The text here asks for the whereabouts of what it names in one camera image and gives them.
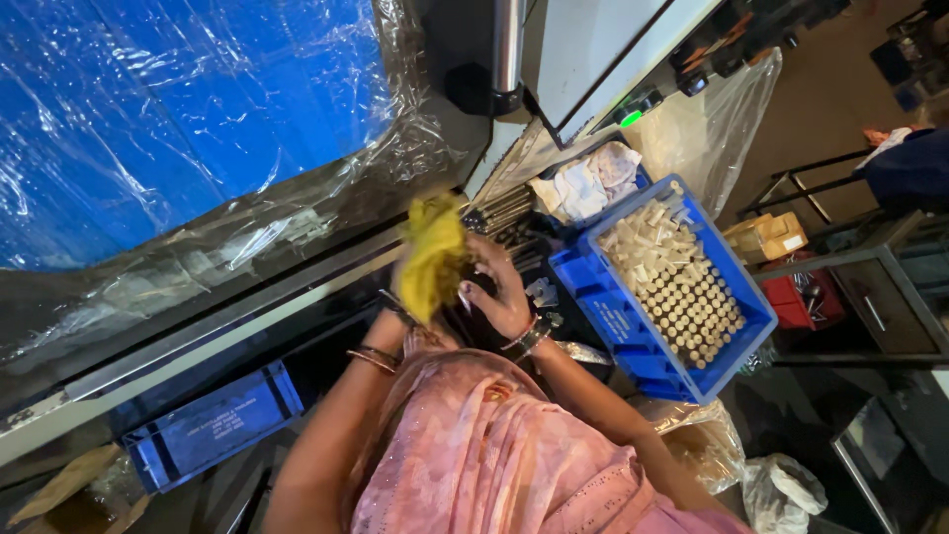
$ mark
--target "woman's right hand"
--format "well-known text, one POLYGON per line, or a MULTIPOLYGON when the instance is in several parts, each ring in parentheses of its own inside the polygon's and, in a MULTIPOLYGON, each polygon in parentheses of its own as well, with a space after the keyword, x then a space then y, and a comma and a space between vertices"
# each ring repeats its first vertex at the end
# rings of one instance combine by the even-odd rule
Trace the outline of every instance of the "woman's right hand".
POLYGON ((516 339, 527 330, 533 317, 524 283, 511 256, 501 245, 477 234, 468 234, 466 244, 477 260, 474 267, 491 277, 497 286, 497 298, 491 298, 469 280, 461 282, 461 296, 477 306, 499 334, 516 339))

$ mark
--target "white cloth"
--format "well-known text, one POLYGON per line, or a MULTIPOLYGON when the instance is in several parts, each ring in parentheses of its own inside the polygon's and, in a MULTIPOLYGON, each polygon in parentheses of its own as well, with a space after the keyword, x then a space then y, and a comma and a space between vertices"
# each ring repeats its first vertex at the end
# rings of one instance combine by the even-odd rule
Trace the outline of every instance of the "white cloth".
POLYGON ((641 161, 640 153, 613 141, 565 164, 552 181, 534 178, 529 184, 547 213, 564 222, 579 221, 636 191, 636 169, 641 161))

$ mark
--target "metal frame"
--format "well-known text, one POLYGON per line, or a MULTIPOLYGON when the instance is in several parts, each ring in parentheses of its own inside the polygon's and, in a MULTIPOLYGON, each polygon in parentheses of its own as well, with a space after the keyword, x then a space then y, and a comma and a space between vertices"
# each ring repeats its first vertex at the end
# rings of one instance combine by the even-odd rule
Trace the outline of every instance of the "metal frame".
POLYGON ((186 372, 402 256, 405 223, 84 374, 0 421, 0 466, 186 372))
POLYGON ((847 448, 844 447, 843 439, 844 434, 846 433, 847 431, 844 430, 837 437, 837 439, 830 442, 834 453, 836 453, 837 457, 840 458, 840 461, 844 463, 844 468, 847 470, 850 478, 853 479, 854 484, 856 484, 860 489, 860 493, 864 496, 864 499, 866 499, 867 503, 870 504, 870 507, 873 509, 873 515, 877 516, 877 520, 883 526, 886 534, 900 534, 900 530, 890 523, 889 518, 886 517, 886 511, 884 510, 883 506, 880 505, 880 501, 877 499, 877 496, 873 494, 873 490, 870 489, 870 485, 866 482, 864 475, 861 474, 860 470, 857 468, 853 458, 850 457, 850 453, 847 451, 847 448))
POLYGON ((830 216, 827 211, 817 203, 817 199, 814 198, 814 195, 817 193, 822 193, 824 191, 829 191, 830 189, 835 189, 848 183, 854 183, 855 181, 860 181, 863 178, 855 176, 847 176, 839 180, 830 181, 821 185, 817 185, 811 188, 805 188, 804 184, 801 182, 800 178, 797 177, 798 173, 807 172, 813 169, 820 167, 826 167, 828 165, 834 165, 835 163, 846 162, 848 160, 854 160, 856 158, 864 158, 873 153, 874 148, 866 148, 864 150, 858 150, 856 152, 850 152, 849 154, 844 154, 843 156, 837 156, 836 158, 828 158, 826 160, 821 160, 815 163, 809 163, 807 165, 801 165, 798 167, 790 168, 788 170, 776 172, 771 175, 771 183, 765 187, 765 189, 758 194, 757 197, 752 200, 750 204, 741 208, 736 212, 738 219, 742 220, 751 212, 755 212, 759 217, 764 215, 762 209, 775 206, 777 204, 783 204, 785 202, 790 202, 797 199, 806 199, 810 204, 810 207, 817 212, 817 215, 820 216, 821 220, 825 224, 831 224, 830 216), (790 195, 785 195, 783 197, 778 197, 776 199, 771 199, 771 194, 777 189, 778 185, 781 184, 783 179, 787 178, 795 188, 797 188, 797 193, 790 195))
POLYGON ((876 259, 883 265, 886 273, 892 278, 903 298, 906 299, 910 309, 920 320, 926 333, 933 339, 939 350, 938 353, 887 354, 886 359, 881 359, 879 354, 782 354, 781 359, 775 361, 774 365, 779 367, 827 365, 831 367, 901 367, 915 369, 949 367, 949 334, 942 328, 940 322, 933 317, 929 307, 926 306, 925 301, 916 291, 913 282, 903 271, 896 255, 893 254, 893 249, 903 242, 925 219, 926 216, 923 212, 916 211, 880 228, 861 246, 844 252, 788 263, 780 268, 753 275, 752 278, 755 282, 760 283, 770 278, 876 259))

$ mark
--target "yellow cloth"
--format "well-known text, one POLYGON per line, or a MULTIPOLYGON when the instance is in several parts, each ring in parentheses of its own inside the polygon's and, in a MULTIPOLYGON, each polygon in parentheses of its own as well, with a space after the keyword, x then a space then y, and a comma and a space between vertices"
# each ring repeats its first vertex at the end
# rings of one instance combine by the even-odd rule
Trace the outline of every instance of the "yellow cloth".
POLYGON ((465 257, 465 230, 458 216, 460 204, 443 194, 431 200, 412 201, 409 231, 405 237, 412 253, 398 274, 402 304, 428 324, 442 304, 455 300, 465 257))

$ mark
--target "drawer handle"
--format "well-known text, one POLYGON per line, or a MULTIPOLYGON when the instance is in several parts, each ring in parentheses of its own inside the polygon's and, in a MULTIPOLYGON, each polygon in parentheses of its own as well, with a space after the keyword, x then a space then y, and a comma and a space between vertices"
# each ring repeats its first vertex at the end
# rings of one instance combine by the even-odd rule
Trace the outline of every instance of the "drawer handle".
POLYGON ((886 325, 882 319, 880 319, 880 314, 877 314, 877 309, 873 306, 873 301, 870 300, 870 296, 864 296, 864 304, 866 308, 873 314, 873 318, 877 320, 877 325, 880 327, 880 332, 886 332, 886 325))

